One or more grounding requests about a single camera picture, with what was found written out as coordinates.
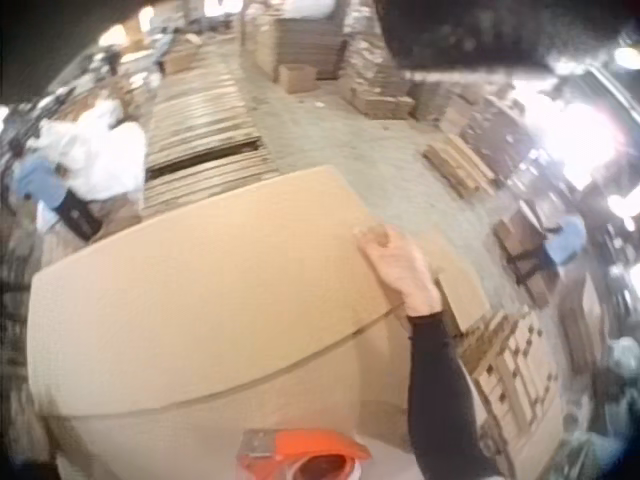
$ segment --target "ceiling light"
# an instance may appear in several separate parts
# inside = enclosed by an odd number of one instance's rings
[[[121,24],[114,25],[104,32],[98,39],[98,45],[108,47],[111,45],[126,45],[128,42],[127,32]]]
[[[632,47],[621,47],[613,52],[613,58],[621,67],[640,70],[640,51]]]
[[[634,222],[633,218],[631,218],[631,217],[625,217],[624,226],[630,232],[635,232],[635,230],[636,230],[636,222]]]
[[[140,21],[140,30],[142,30],[144,33],[147,33],[149,30],[151,30],[151,19],[153,18],[154,14],[155,12],[153,11],[152,6],[146,6],[142,10],[140,10],[140,13],[138,14],[138,20]]]

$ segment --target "blue shirt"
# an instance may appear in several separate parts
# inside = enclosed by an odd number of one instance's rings
[[[31,195],[51,210],[57,208],[67,194],[67,186],[42,153],[27,155],[17,165],[13,189],[20,197]]]
[[[562,231],[544,242],[547,253],[556,265],[570,261],[587,243],[587,229],[578,215],[563,217],[560,226]]]

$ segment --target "hand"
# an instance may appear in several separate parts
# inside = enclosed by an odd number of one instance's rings
[[[387,226],[357,234],[358,246],[387,285],[402,295],[410,317],[442,311],[442,295],[422,252],[409,237]]]

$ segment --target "cardboard sheet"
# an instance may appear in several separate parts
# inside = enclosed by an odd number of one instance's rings
[[[43,270],[28,331],[51,415],[136,412],[247,386],[389,300],[353,239],[374,222],[331,168],[159,216]]]
[[[423,235],[420,245],[442,288],[446,309],[451,313],[446,318],[447,329],[451,334],[464,333],[491,310],[480,277],[437,230]]]
[[[386,448],[372,449],[363,478],[395,480],[406,473],[417,480],[423,477],[408,448],[409,356],[407,332],[389,315],[246,389],[152,413],[51,424],[76,465],[123,480],[238,478],[235,457],[247,428],[330,428],[365,436],[367,446]],[[475,399],[474,406],[480,424],[486,414]]]

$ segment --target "black sleeve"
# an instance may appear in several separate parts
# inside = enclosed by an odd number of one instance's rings
[[[471,389],[442,314],[409,321],[409,435],[422,474],[430,480],[500,476],[480,449]]]

